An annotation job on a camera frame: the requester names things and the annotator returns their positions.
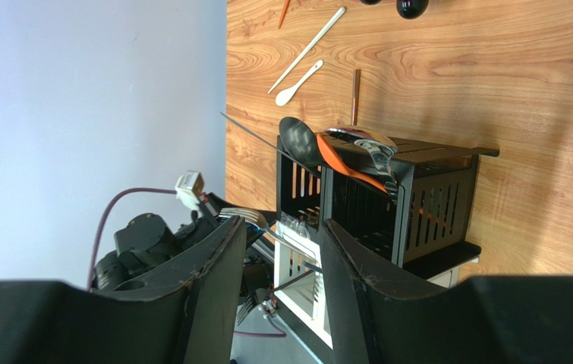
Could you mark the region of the steel spoon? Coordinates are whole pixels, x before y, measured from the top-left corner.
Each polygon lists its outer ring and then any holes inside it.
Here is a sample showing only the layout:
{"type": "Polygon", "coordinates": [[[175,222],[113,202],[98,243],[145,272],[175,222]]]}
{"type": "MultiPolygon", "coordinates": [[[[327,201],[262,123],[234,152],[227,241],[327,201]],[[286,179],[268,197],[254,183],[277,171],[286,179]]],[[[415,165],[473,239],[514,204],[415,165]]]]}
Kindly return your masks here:
{"type": "Polygon", "coordinates": [[[398,147],[389,137],[355,125],[329,127],[325,132],[333,138],[364,149],[372,158],[376,173],[389,197],[393,201],[398,199],[398,176],[391,167],[392,157],[398,153],[398,147]]]}

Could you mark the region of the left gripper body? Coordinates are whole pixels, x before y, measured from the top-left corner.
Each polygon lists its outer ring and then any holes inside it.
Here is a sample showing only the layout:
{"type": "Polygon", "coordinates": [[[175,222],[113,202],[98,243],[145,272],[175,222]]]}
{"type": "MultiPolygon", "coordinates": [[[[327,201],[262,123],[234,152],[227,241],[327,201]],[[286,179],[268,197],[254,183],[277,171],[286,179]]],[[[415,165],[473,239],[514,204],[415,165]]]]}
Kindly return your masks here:
{"type": "Polygon", "coordinates": [[[204,193],[203,204],[209,211],[206,214],[201,211],[197,198],[190,197],[187,205],[194,208],[190,212],[191,223],[182,224],[176,232],[172,232],[159,215],[153,213],[138,215],[130,220],[125,228],[115,232],[116,249],[107,253],[102,259],[97,259],[103,230],[111,210],[119,199],[131,193],[170,194],[179,200],[185,197],[184,193],[179,193],[176,189],[150,187],[130,188],[114,196],[99,220],[93,241],[92,290],[114,290],[127,278],[138,277],[169,261],[199,243],[222,224],[225,220],[222,216],[223,209],[238,207],[214,193],[204,193]]]}

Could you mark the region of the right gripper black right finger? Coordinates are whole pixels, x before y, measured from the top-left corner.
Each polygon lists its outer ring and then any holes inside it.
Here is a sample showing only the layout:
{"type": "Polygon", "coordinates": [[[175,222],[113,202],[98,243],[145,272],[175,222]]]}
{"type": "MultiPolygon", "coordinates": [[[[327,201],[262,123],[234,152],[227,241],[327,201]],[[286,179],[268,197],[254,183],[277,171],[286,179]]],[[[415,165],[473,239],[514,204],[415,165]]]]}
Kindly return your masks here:
{"type": "Polygon", "coordinates": [[[320,226],[337,363],[573,363],[573,276],[473,276],[440,287],[320,226]]]}

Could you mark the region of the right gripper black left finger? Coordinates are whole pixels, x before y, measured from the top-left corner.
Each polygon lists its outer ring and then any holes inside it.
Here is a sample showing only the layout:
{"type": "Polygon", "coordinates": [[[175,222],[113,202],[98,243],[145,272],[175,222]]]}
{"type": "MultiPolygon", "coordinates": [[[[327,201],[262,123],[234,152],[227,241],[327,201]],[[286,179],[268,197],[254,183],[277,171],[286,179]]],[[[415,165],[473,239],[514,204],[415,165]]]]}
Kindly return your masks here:
{"type": "Polygon", "coordinates": [[[244,219],[230,218],[111,292],[0,281],[0,363],[227,361],[246,236],[244,219]]]}

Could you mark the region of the small white plastic spoon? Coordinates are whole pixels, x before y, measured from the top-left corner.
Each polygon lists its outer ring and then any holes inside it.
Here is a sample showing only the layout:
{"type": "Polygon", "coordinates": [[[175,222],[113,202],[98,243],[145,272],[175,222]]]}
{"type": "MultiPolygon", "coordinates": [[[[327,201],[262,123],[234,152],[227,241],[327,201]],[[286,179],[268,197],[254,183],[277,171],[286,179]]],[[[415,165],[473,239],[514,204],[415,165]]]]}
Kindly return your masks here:
{"type": "Polygon", "coordinates": [[[303,75],[298,82],[296,82],[293,86],[282,90],[280,93],[277,94],[275,97],[275,104],[277,106],[284,106],[292,99],[294,94],[299,90],[299,88],[313,75],[315,74],[322,66],[324,65],[324,60],[320,59],[317,61],[307,72],[303,75]]]}

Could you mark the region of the white slotted utensil caddy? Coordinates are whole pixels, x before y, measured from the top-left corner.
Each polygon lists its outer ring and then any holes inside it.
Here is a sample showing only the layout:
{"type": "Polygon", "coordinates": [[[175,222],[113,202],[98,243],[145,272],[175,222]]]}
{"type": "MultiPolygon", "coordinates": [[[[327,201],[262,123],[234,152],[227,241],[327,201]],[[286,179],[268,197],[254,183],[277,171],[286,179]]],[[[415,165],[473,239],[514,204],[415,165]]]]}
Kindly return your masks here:
{"type": "MultiPolygon", "coordinates": [[[[305,272],[304,263],[320,261],[320,248],[312,240],[299,235],[287,225],[277,222],[275,233],[286,239],[290,244],[298,248],[308,250],[310,255],[298,253],[290,246],[280,242],[275,244],[275,257],[277,259],[274,268],[275,282],[284,284],[292,278],[305,272]]],[[[441,287],[454,287],[457,284],[460,268],[468,263],[478,263],[475,256],[465,262],[456,265],[449,270],[436,274],[428,281],[441,287]]],[[[317,273],[306,276],[290,287],[286,287],[276,293],[276,296],[329,348],[333,348],[332,337],[329,327],[329,316],[326,312],[326,299],[321,293],[316,295],[315,289],[323,289],[323,281],[317,273]]]]}

